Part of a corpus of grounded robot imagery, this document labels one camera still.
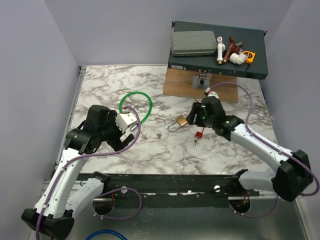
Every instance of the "purple-gray wall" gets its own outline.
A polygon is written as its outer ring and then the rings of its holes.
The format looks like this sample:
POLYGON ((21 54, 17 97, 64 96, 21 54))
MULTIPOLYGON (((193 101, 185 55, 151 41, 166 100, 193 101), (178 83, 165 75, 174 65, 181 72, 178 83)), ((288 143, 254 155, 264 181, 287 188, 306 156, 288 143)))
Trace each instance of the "purple-gray wall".
POLYGON ((171 21, 267 30, 268 44, 292 2, 45 0, 80 65, 165 64, 171 21))
POLYGON ((79 69, 43 0, 2 0, 0 32, 0 239, 26 240, 21 214, 53 169, 79 69))
MULTIPOLYGON (((320 1, 295 0, 267 48, 269 76, 263 82, 279 143, 308 153, 320 177, 320 1)), ((315 189, 313 185, 306 192, 315 189)), ((320 223, 320 194, 305 202, 320 223)), ((320 237, 320 228, 316 228, 320 237)))

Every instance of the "black metal bar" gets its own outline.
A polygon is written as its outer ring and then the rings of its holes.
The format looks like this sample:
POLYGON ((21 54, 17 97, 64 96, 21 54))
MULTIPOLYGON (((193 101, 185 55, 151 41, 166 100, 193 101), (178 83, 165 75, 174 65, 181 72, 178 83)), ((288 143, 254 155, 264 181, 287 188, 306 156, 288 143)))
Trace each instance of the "black metal bar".
MULTIPOLYGON (((90 175, 80 173, 77 180, 86 181, 90 175)), ((228 197, 241 197, 246 192, 239 184, 235 184, 233 175, 108 174, 108 176, 112 189, 127 187, 137 190, 142 197, 143 208, 227 208, 228 197)), ((259 193, 250 191, 250 195, 258 196, 259 193)), ((139 202, 138 196, 131 191, 125 194, 119 191, 114 198, 115 208, 120 209, 136 208, 139 202)))

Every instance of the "wooden board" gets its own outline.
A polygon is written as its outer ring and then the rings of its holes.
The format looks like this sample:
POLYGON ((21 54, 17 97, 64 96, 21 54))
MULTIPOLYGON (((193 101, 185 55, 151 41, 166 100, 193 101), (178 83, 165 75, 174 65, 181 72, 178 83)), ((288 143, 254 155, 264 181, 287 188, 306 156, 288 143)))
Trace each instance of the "wooden board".
MULTIPOLYGON (((199 76, 199 72, 184 71, 179 69, 168 68, 165 76, 163 94, 168 96, 203 99, 204 89, 193 88, 192 82, 194 76, 199 76)), ((237 83, 237 77, 213 74, 210 80, 210 86, 218 83, 231 82, 237 83)), ((218 93, 222 102, 237 103, 238 88, 235 85, 221 85, 214 90, 218 93)))

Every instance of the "white pvc pipe fitting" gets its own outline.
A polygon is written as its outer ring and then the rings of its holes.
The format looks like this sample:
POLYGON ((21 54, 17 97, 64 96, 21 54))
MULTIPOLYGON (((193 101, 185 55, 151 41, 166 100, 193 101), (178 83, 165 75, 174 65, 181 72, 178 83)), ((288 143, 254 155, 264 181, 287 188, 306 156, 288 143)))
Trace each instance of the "white pvc pipe fitting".
POLYGON ((239 55, 236 53, 232 53, 229 61, 234 63, 234 64, 243 64, 245 62, 245 60, 247 59, 247 55, 240 53, 239 55))
POLYGON ((218 49, 218 57, 217 57, 217 61, 218 61, 218 64, 222 64, 222 61, 224 60, 223 57, 222 57, 222 52, 226 49, 226 46, 222 43, 222 37, 219 36, 217 39, 217 42, 218 42, 218 46, 217 46, 217 49, 218 49))

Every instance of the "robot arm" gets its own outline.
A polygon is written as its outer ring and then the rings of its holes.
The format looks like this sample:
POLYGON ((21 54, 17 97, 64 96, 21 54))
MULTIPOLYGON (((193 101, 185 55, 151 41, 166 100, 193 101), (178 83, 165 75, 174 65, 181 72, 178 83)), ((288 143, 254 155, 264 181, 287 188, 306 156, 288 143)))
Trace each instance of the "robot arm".
POLYGON ((102 142, 107 142, 115 151, 125 148, 134 136, 130 134, 124 141, 121 141, 120 137, 135 124, 137 124, 137 118, 133 113, 117 114, 116 111, 104 106, 91 106, 86 120, 66 135, 65 150, 62 152, 61 160, 48 188, 34 208, 24 210, 22 220, 35 230, 39 215, 44 209, 40 232, 57 240, 66 239, 74 225, 74 218, 94 197, 103 192, 106 188, 105 183, 109 179, 104 174, 96 174, 70 196, 88 157, 72 162, 67 168, 65 165, 83 153, 95 153, 102 142))
POLYGON ((191 113, 186 118, 188 124, 212 128, 218 136, 248 149, 271 167, 273 172, 242 170, 236 174, 244 189, 274 191, 282 199, 294 201, 312 183, 313 177, 288 156, 296 158, 310 169, 308 155, 301 150, 293 152, 283 148, 249 128, 267 145, 262 143, 248 131, 242 119, 226 115, 216 92, 208 88, 206 94, 201 103, 193 103, 191 113))

